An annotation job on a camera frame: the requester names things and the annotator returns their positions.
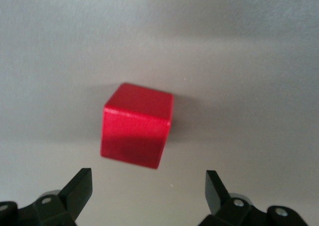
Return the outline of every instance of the gray table surface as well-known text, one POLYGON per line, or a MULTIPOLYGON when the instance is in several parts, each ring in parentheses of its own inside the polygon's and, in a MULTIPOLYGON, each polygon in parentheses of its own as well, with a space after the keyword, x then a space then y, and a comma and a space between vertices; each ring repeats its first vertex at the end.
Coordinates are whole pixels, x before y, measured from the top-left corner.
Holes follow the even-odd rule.
POLYGON ((0 201, 82 167, 79 226, 195 226, 205 171, 319 224, 319 0, 0 0, 0 201), (158 170, 99 156, 122 82, 175 96, 158 170))

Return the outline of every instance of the screw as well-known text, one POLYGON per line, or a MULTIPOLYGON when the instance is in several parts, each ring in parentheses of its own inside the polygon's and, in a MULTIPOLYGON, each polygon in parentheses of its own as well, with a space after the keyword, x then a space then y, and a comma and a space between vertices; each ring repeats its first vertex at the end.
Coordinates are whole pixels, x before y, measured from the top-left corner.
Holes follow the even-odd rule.
POLYGON ((280 215, 280 216, 283 216, 283 217, 286 217, 288 216, 288 213, 286 210, 282 209, 282 208, 276 208, 275 209, 275 212, 280 215))
POLYGON ((2 205, 0 206, 0 211, 5 211, 7 208, 9 208, 8 205, 2 205))
POLYGON ((234 204, 238 207, 243 207, 245 205, 244 202, 238 199, 234 200, 234 204))
POLYGON ((51 198, 48 197, 48 198, 43 199, 42 203, 46 204, 46 203, 49 203, 50 201, 51 201, 51 198))

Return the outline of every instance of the red block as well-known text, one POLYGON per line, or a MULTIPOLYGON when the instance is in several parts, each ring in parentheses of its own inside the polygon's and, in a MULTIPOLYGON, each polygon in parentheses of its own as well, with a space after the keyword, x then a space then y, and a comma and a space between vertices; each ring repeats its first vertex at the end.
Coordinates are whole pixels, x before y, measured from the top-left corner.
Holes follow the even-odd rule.
POLYGON ((172 94, 121 84, 104 105, 101 156, 157 169, 172 108, 172 94))

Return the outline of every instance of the metal screw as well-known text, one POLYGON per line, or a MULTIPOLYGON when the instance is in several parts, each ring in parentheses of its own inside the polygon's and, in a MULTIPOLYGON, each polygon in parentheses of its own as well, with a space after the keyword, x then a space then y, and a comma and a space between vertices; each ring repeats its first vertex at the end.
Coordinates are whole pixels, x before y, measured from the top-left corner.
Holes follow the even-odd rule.
POLYGON ((241 200, 234 200, 234 204, 238 207, 243 207, 245 204, 241 200))
POLYGON ((0 211, 5 211, 7 208, 9 208, 8 205, 2 205, 0 206, 0 211))
POLYGON ((42 203, 46 204, 46 203, 49 203, 50 201, 51 201, 51 198, 48 197, 48 198, 43 199, 42 203))
POLYGON ((283 216, 283 217, 286 217, 288 216, 288 213, 286 210, 282 209, 282 208, 276 208, 275 209, 275 212, 280 215, 280 216, 283 216))

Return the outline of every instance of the cube front face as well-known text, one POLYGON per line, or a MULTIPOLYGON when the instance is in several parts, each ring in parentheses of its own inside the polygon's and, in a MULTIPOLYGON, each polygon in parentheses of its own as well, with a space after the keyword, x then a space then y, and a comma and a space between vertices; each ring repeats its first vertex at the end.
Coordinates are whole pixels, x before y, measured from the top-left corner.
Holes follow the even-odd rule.
MULTIPOLYGON (((156 103, 146 104, 152 107, 156 103)), ((163 107, 171 109, 172 101, 163 107)), ((170 119, 135 113, 127 107, 114 108, 107 102, 103 110, 101 156, 157 169, 170 123, 170 119)))

